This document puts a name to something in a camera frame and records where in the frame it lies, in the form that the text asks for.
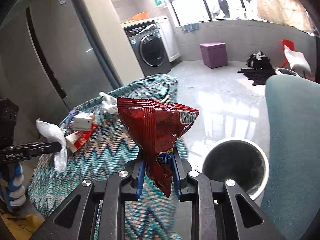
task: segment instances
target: triangular cutout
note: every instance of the triangular cutout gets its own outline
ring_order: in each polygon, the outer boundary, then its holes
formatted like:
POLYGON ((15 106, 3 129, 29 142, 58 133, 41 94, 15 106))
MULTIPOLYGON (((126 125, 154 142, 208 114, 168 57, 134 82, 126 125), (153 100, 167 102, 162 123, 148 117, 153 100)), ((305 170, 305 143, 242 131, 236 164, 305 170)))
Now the triangular cutout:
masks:
POLYGON ((252 206, 241 196, 236 195, 236 200, 245 228, 252 228, 262 224, 262 218, 254 211, 252 206))
POLYGON ((53 220, 56 225, 71 228, 75 219, 81 195, 76 195, 53 220))

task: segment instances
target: washing machine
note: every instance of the washing machine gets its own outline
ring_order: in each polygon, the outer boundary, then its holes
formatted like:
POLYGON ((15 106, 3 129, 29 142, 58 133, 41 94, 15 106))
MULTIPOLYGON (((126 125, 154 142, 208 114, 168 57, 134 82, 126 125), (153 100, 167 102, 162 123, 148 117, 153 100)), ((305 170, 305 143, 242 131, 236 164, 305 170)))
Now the washing machine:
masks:
POLYGON ((145 76, 167 74, 172 69, 155 22, 130 26, 124 31, 145 76))

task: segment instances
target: beige curtain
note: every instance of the beige curtain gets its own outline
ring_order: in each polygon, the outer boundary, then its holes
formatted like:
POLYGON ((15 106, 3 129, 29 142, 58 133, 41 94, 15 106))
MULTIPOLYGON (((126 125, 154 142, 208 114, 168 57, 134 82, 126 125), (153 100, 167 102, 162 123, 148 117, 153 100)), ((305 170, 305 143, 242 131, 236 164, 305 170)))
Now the beige curtain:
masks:
POLYGON ((257 0, 258 17, 312 32, 306 10, 298 0, 257 0))

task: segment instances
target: red plastic chair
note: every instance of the red plastic chair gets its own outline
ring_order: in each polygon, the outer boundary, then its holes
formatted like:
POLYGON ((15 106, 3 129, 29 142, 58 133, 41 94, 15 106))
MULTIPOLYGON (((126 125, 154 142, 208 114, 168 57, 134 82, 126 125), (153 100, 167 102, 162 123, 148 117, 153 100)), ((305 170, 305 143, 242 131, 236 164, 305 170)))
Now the red plastic chair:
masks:
MULTIPOLYGON (((292 41, 289 41, 289 40, 286 40, 286 39, 283 39, 281 40, 282 41, 282 50, 284 50, 284 46, 287 46, 289 49, 291 49, 292 51, 295 51, 294 50, 294 43, 292 41)), ((281 68, 284 68, 285 65, 288 64, 288 60, 287 58, 284 56, 285 60, 284 60, 284 63, 283 65, 281 66, 281 68)))

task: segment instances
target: silver screw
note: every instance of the silver screw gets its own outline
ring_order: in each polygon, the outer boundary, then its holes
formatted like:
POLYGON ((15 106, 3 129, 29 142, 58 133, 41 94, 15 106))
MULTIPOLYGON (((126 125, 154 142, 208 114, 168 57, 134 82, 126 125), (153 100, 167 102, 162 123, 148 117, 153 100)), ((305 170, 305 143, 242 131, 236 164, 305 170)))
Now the silver screw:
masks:
POLYGON ((88 187, 91 185, 91 180, 85 179, 84 181, 81 182, 82 186, 88 187))
POLYGON ((233 179, 227 179, 226 180, 226 184, 229 186, 229 187, 233 187, 236 183, 233 179))
POLYGON ((119 172, 119 176, 120 176, 120 177, 123 177, 123 178, 124 178, 124 177, 126 177, 126 176, 128 176, 128 175, 129 175, 129 173, 128 173, 127 171, 120 171, 120 172, 119 172))
POLYGON ((199 172, 192 170, 192 171, 189 171, 189 175, 190 175, 191 177, 197 177, 197 176, 199 175, 199 172))

